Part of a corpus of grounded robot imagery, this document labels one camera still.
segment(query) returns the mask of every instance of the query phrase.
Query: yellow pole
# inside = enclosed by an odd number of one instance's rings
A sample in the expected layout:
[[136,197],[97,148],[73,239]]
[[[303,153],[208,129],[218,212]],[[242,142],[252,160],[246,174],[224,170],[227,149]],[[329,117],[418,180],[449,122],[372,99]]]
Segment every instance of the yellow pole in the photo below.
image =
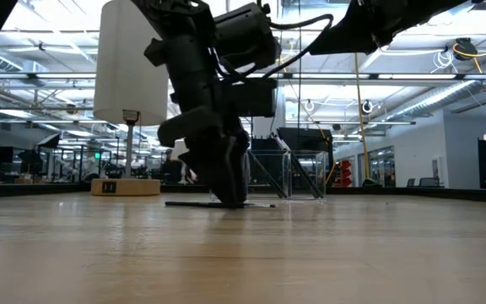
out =
[[354,53],[355,56],[355,79],[358,86],[358,103],[359,103],[359,127],[361,128],[361,137],[363,139],[363,153],[364,153],[364,172],[365,177],[370,177],[370,164],[369,164],[369,152],[367,151],[367,140],[365,137],[365,125],[363,124],[363,104],[361,102],[361,88],[359,87],[359,59],[358,54]]

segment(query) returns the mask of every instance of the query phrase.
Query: chair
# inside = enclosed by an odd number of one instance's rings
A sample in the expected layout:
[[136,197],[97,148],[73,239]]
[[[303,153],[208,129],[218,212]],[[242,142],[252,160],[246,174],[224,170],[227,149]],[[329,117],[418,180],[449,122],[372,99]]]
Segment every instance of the chair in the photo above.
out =
[[419,180],[420,187],[439,187],[440,186],[440,179],[433,178],[433,177],[425,177]]
[[406,187],[415,187],[415,178],[410,178]]

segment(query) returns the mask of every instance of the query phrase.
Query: wooden box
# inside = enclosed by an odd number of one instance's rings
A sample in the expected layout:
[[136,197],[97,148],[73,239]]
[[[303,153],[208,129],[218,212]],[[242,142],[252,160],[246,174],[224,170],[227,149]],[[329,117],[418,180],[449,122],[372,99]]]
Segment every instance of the wooden box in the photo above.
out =
[[152,196],[160,194],[159,180],[94,179],[91,195],[100,196]]

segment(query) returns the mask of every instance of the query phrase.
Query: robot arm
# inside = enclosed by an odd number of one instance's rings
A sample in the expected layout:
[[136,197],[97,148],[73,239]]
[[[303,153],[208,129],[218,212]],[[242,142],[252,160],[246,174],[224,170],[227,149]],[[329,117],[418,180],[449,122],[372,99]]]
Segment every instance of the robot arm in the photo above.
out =
[[[285,65],[310,54],[370,53],[389,44],[396,33],[420,24],[465,0],[352,0],[345,18],[331,27],[330,14],[300,24],[274,24],[261,2],[213,18],[200,0],[132,0],[162,41],[152,40],[145,56],[165,64],[181,115],[159,127],[167,147],[184,138],[189,152],[180,156],[225,204],[246,200],[243,160],[248,134],[239,117],[272,117],[275,80],[246,75],[273,65],[280,50],[271,27],[292,29],[320,19],[329,24],[318,38]],[[474,3],[483,0],[472,0]],[[246,73],[235,70],[253,64]]]

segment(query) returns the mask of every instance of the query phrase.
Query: white lamp shade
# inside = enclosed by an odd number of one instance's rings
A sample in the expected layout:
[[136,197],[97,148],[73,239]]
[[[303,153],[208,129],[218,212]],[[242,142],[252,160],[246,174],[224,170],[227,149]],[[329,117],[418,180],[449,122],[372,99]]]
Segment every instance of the white lamp shade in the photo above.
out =
[[125,123],[123,110],[139,111],[137,125],[159,125],[166,119],[168,73],[143,52],[159,38],[136,5],[113,0],[102,8],[94,116]]
[[188,151],[189,151],[189,149],[186,148],[185,141],[176,140],[174,149],[172,149],[172,154],[170,156],[170,160],[180,160],[179,156],[184,155]]

